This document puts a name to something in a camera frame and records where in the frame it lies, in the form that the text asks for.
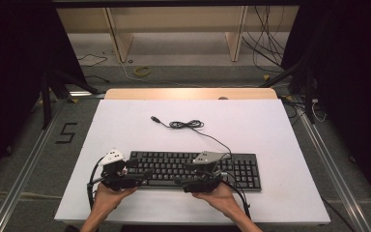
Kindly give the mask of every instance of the white table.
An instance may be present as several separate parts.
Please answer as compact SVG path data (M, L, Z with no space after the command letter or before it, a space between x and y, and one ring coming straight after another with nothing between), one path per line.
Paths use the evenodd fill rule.
M86 184L95 163L112 148L130 151L226 152L212 139L165 124L198 119L201 132L226 144L233 153L255 153L261 192L246 193L255 222L327 224L328 213L280 100L102 100L55 216L81 222L90 213ZM174 190L138 190L106 221L122 224L231 224L232 221Z

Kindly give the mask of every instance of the hand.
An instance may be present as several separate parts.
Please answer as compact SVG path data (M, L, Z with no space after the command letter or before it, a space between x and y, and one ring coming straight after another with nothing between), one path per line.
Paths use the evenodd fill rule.
M223 183L220 183L212 192L194 192L192 196L207 201L228 218L231 216L232 211L241 209L230 188Z
M107 216L120 205L122 200L136 190L137 188L127 188L114 191L100 183L96 191L92 212L84 222L80 232L96 231L100 224L107 219Z

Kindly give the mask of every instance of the gray carpet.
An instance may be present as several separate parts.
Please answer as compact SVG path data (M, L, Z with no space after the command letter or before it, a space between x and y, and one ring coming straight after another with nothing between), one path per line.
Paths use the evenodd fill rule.
M173 81L183 84L197 84L205 87L218 87L224 85L260 85L264 83L264 72L254 67L150 67L152 72L147 77L135 77L133 67L128 67L128 75L148 81ZM83 69L86 75L97 75L107 78L110 82L89 77L89 83L101 90L109 88L145 88L145 87L179 87L170 83L147 83L133 81L125 77L121 67L92 67ZM275 88L279 94L286 94L286 86ZM58 121L49 140L43 150L42 156L17 203L11 216L6 231L62 231L65 228L63 222L53 219L54 212L60 203L60 198L68 183L69 177L78 158L80 149L90 128L93 116L96 112L98 99L79 99L76 103L68 103L60 112ZM293 115L293 109L286 106L287 115ZM5 192L8 192L20 172L22 164L26 161L41 132L43 124L43 109L37 105L36 110L30 115L22 132L13 144L14 152L11 156L2 158L0 161L0 203ZM299 116L291 119L294 123ZM61 135L66 123L74 123L68 126L68 131L75 132L71 143L59 144L57 141L68 140L68 136ZM348 150L343 140L329 121L317 123L317 128L335 161L341 167L347 182L354 195L359 201L364 213L371 224L371 188L360 173L357 164L348 160ZM316 149L307 134L301 120L293 124L294 132L299 141L305 160L309 166L311 175L316 183L318 191L330 202L348 221L349 216L341 204L336 190L322 165ZM330 209L332 223L324 226L291 226L260 224L264 231L349 231L343 221ZM107 224L101 231L119 231L120 226Z

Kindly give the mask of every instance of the gray floor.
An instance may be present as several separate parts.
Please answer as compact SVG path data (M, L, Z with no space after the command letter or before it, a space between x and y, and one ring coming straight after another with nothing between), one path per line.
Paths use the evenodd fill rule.
M285 39L286 35L281 35L280 40L283 42ZM117 64L111 44L104 35L93 37L71 35L71 40L77 56L89 53L107 56L106 62L94 67L82 67L86 75L97 75L110 81L107 83L95 77L88 78L92 86L102 90L122 87L181 87L178 84L204 87L258 86L264 82L264 74L275 75L275 72L263 72L256 69L252 65L252 53L245 46L242 48L239 62L230 62L223 35L217 33L139 35L133 41L128 57L128 60L133 62L126 62L126 73ZM93 64L98 61L96 58L94 59L93 61L82 61L86 62L82 65L90 66L90 62ZM258 64L262 68L278 70L261 59L258 60ZM133 75L133 69L137 66L148 66L152 72L147 77L136 77ZM278 83L275 86L275 91L280 95L287 94L287 83L289 83L289 79ZM43 149L42 156L14 208L5 231L62 231L65 228L66 225L63 222L55 221L53 217L99 101L99 99L80 98L77 102L69 101L62 108ZM56 109L59 107L59 103L55 102L53 107ZM287 116L294 114L293 108L290 106L286 106L286 111ZM318 191L342 216L351 222L302 120L297 120L298 117L292 118L291 122ZM66 123L76 123L76 125L68 127L68 130L75 132L75 137L71 143L57 144L56 141L69 139L68 136L60 134ZM12 144L13 153L8 157L3 157L0 161L0 205L11 190L23 163L26 162L33 150L42 131L42 124L43 108L37 103L23 130ZM325 120L323 123L317 121L316 128L326 142L330 154L340 167L350 190L371 226L371 188L369 184L357 164L349 161L349 151L335 126L329 120ZM327 211L332 222L324 226L274 224L260 224L260 226L264 231L350 231L331 208L327 207ZM119 225L112 224L104 225L101 231L119 231L119 229Z

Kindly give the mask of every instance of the black keyboard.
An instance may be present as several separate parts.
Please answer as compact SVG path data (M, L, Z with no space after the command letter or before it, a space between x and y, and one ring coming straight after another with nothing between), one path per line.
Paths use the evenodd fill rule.
M153 169L152 178L142 183L141 189L182 189L174 183L174 177L195 179L193 171L185 170L185 163L192 163L199 153L142 152L133 151L130 158L138 159L136 167L128 169L128 174L141 174ZM233 154L231 159L219 162L219 169L228 175L223 180L243 191L260 191L261 181L255 154Z

